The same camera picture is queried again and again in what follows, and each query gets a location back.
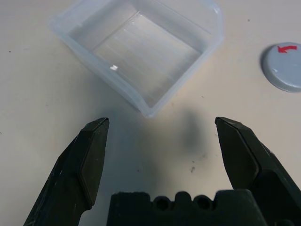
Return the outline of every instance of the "clear plastic container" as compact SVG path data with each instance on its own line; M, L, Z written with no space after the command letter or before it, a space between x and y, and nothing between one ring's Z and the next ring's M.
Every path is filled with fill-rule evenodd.
M211 0L84 0L52 30L83 64L154 116L222 41Z

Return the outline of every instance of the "gray bottle cap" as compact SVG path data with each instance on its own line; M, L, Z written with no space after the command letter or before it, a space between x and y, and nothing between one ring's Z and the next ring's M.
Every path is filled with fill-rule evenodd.
M262 62L265 77L279 89L301 91L301 45L285 42L272 47Z

